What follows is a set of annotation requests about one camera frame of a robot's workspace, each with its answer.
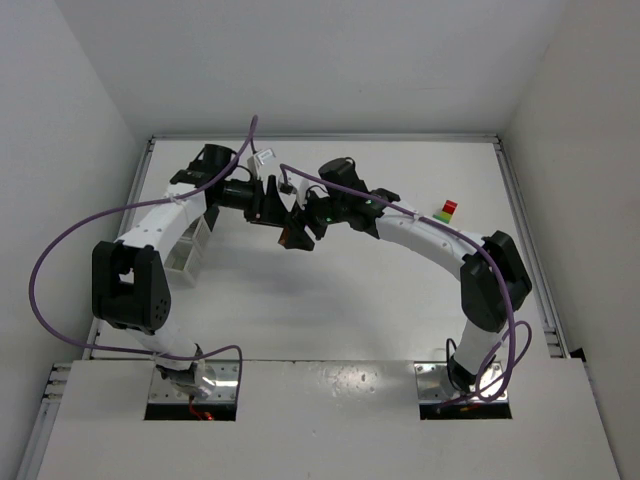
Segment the red green yellow lego tower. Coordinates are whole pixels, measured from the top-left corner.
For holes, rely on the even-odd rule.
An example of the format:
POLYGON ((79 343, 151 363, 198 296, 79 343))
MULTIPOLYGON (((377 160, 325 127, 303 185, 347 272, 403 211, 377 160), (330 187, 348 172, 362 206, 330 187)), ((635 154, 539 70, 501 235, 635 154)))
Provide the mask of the red green yellow lego tower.
POLYGON ((457 206, 458 204, 456 202, 446 200, 442 208, 433 215, 433 218, 445 224, 449 224, 457 209, 457 206))

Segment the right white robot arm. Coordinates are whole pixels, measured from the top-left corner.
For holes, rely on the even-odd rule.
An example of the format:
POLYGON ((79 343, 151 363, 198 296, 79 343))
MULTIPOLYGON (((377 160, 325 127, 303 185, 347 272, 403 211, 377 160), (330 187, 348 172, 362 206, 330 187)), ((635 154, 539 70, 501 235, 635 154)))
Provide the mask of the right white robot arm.
POLYGON ((370 190, 351 158, 323 165, 316 176, 289 165, 280 167, 279 189, 296 197, 281 244, 311 249, 329 227, 346 223, 357 232, 404 247, 434 262, 460 283, 466 324, 460 343, 446 361, 451 387, 464 396, 479 393, 481 375, 503 341, 510 343, 504 377, 516 365, 514 314, 532 291, 515 241, 496 231, 489 236, 427 218, 385 189, 370 190))

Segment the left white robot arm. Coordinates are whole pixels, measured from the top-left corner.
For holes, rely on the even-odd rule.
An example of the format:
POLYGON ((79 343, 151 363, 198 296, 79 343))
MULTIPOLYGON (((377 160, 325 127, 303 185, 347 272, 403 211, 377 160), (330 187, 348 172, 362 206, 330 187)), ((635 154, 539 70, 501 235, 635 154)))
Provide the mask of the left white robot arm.
POLYGON ((154 206, 113 242, 92 252, 92 309, 95 317, 124 330, 155 356, 162 379, 186 395, 203 397, 214 384, 205 377, 201 348, 171 318, 171 292, 165 262, 193 223, 213 228, 222 207, 246 220, 281 227, 287 209, 274 177, 262 181, 259 169, 274 158, 270 149, 247 161, 249 178, 231 178, 234 152, 207 144, 187 168, 169 181, 165 203, 154 206))

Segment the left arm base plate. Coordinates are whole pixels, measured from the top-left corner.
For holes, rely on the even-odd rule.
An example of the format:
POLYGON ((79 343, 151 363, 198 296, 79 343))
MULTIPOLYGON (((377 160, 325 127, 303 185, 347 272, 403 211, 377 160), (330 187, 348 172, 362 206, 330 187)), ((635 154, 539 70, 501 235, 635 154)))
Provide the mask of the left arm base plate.
POLYGON ((231 405, 237 399, 240 373, 237 361, 202 360, 189 370, 157 367, 151 378, 148 400, 151 404, 231 405))

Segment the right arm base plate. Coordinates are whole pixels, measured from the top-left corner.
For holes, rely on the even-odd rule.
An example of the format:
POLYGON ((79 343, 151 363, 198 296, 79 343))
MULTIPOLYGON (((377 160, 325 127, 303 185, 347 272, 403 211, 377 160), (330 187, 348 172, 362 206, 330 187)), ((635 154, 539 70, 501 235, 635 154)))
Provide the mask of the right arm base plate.
MULTIPOLYGON (((414 372, 420 404, 438 405, 466 395, 451 384, 444 362, 415 363, 414 372)), ((492 396, 502 383, 502 365, 494 362, 480 377, 480 390, 483 395, 492 396)))

